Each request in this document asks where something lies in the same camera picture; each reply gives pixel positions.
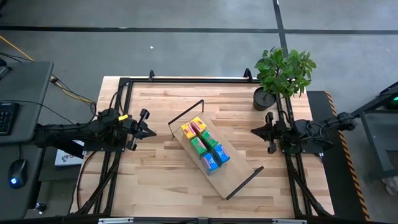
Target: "wooden table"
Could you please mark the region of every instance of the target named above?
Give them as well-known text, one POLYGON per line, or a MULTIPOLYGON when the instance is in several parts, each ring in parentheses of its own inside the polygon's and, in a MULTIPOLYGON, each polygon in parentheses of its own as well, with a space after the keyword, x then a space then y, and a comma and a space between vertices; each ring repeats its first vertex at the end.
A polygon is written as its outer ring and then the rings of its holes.
MULTIPOLYGON (((104 77, 98 97, 98 111, 109 106, 113 93, 117 91, 119 78, 104 77)), ((280 151, 268 154, 268 143, 250 133, 250 129, 264 125, 268 111, 273 111, 277 119, 276 104, 266 111, 253 109, 252 96, 256 88, 258 84, 250 83, 135 83, 129 114, 138 119, 142 108, 149 110, 147 124, 157 136, 139 141, 134 152, 127 150, 122 153, 112 216, 293 218, 284 155, 280 151), (173 138, 167 125, 200 99, 205 100, 207 117, 249 165, 253 169, 264 166, 264 170, 230 200, 221 199, 173 138)), ((292 98, 292 106, 295 119, 312 119, 306 94, 301 98, 292 98)), ((98 185, 103 156, 104 153, 100 152, 94 155, 84 171, 81 203, 98 185)), ((308 188, 324 208, 333 213, 321 161, 314 155, 303 154, 302 157, 308 188)), ((298 190, 298 195, 300 208, 304 211, 301 190, 298 190)), ((106 196, 107 193, 104 194, 103 207, 106 196)), ((75 210, 76 199, 71 212, 75 210)))

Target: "juice box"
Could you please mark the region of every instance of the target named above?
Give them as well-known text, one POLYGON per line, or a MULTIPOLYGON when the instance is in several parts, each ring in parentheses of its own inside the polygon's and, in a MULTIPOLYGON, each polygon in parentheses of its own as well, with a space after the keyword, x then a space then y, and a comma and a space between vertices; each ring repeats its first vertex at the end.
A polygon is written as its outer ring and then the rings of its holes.
POLYGON ((201 162, 205 166, 207 174, 209 174, 209 175, 218 169, 218 165, 217 165, 216 161, 214 160, 213 156, 211 155, 211 153, 205 154, 202 157, 201 162))
POLYGON ((196 117, 193 120, 191 120, 191 126, 195 132, 200 135, 204 130, 206 129, 206 124, 199 118, 196 117))
POLYGON ((182 130, 182 133, 184 133, 185 137, 187 137, 187 139, 189 139, 189 140, 191 140, 191 139, 193 139, 194 137, 197 136, 195 134, 194 130, 192 129, 191 124, 189 122, 183 124, 181 126, 181 130, 182 130))
POLYGON ((218 158, 221 164, 226 163, 231 158, 221 144, 214 147, 214 155, 218 158))
POLYGON ((198 137, 195 137, 191 140, 191 145, 199 158, 202 158, 207 153, 206 146, 198 137))
POLYGON ((205 146, 208 149, 213 149, 218 145, 218 141, 216 141, 213 136, 210 134, 209 130, 205 130, 201 136, 200 139, 202 140, 203 143, 205 143, 205 146))

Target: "gray desk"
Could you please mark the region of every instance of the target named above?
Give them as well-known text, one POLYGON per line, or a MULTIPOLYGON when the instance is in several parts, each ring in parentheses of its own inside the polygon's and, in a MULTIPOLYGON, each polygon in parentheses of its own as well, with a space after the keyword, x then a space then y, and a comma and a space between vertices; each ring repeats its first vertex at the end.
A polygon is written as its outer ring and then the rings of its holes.
MULTIPOLYGON (((0 101, 26 100, 43 103, 53 69, 52 62, 12 63, 7 76, 0 81, 0 101)), ((36 203, 39 190, 39 172, 44 150, 29 143, 37 125, 41 106, 20 103, 14 129, 10 136, 0 137, 0 220, 24 218, 26 210, 36 203), (28 180, 21 189, 12 189, 8 182, 8 169, 18 159, 18 144, 21 144, 22 159, 27 160, 28 180)))
MULTIPOLYGON (((43 103, 52 73, 52 62, 11 63, 13 69, 0 80, 0 101, 25 100, 43 103)), ((0 144, 27 142, 33 137, 41 106, 19 103, 18 117, 10 136, 1 136, 0 144)))

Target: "keyboard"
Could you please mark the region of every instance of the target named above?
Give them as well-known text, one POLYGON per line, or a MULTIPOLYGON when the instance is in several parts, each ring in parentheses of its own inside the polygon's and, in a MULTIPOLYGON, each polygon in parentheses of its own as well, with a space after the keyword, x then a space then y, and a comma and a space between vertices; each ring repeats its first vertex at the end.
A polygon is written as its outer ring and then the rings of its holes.
POLYGON ((11 135, 18 108, 18 103, 2 103, 0 105, 0 136, 11 135))

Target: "concrete floor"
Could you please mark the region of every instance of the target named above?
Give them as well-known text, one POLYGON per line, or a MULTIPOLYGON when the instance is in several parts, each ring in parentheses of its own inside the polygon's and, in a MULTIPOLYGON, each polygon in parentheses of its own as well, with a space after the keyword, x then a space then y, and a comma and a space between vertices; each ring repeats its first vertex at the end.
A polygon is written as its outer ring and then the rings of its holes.
MULTIPOLYGON (((279 0, 285 29, 398 29, 394 0, 279 0)), ((1 24, 24 26, 115 26, 276 29, 272 0, 13 0, 1 24)), ((280 46, 278 34, 71 33, 1 31, 35 60, 55 62, 54 74, 77 93, 96 100, 105 75, 240 77, 254 70, 263 49, 280 46)), ((397 81, 396 35, 286 35, 288 48, 308 50, 318 64, 308 90, 328 90, 338 111, 353 111, 397 81)), ((2 52, 18 55, 0 42, 2 52)), ((50 85, 45 104, 72 121, 90 117, 86 105, 50 85)), ((59 123, 43 110, 41 123, 59 123)), ((358 125, 345 132, 349 151, 372 220, 398 223, 398 198, 381 182, 365 182, 377 169, 373 150, 358 125)), ((72 194, 73 184, 53 183, 72 194)), ((44 200, 63 207, 70 198, 44 200)))

